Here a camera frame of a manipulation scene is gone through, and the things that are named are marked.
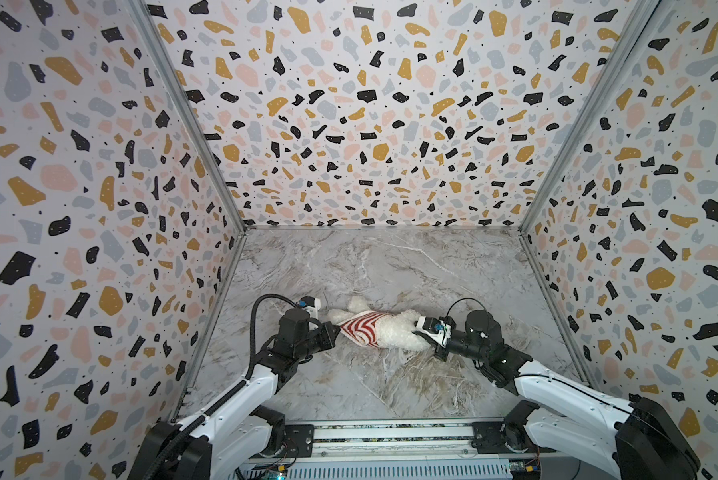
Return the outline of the red white striped knit sweater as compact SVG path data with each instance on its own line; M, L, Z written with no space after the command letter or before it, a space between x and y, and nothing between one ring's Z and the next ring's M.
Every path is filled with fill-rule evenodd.
M339 324L341 333L351 342L362 347L379 348L379 328L391 318L390 314L378 311L364 311L353 315Z

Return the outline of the white plush teddy bear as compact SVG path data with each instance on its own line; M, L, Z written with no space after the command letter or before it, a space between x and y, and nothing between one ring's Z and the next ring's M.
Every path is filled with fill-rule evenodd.
M431 347L423 338L413 333L415 322L420 317L420 314L415 310L404 310L397 313L379 311L372 308L365 298L353 296L345 309L331 309L328 311L326 318L334 325L339 326L342 321L368 310L391 315L391 318L379 328L381 335L379 340L380 347L375 349L400 349L420 352Z

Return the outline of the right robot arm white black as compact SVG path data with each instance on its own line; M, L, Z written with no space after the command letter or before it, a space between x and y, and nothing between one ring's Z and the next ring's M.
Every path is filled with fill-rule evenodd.
M416 328L436 358L468 359L495 387L520 397L503 421L509 449L555 450L616 479L697 478L700 459L661 404L616 398L554 372L507 344L489 312L470 312L463 330L449 317L422 317Z

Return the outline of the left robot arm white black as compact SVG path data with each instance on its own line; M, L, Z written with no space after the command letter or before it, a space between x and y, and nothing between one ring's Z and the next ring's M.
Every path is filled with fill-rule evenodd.
M335 347L341 328L290 309L253 357L252 370L198 412L151 428L130 479L227 479L256 455L283 449L285 417L264 406L317 353Z

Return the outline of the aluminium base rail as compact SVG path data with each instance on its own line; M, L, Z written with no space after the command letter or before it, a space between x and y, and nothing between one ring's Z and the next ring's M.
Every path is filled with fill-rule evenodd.
M228 470L246 463L268 468L275 461L300 458L431 462L458 457L518 462L556 452L589 464L610 463L623 458L625 441L638 431L635 421L620 418L596 432L541 409L506 419L289 423L283 414L259 407L239 421L216 413L157 423L146 435L131 473L136 478L171 476L180 462Z

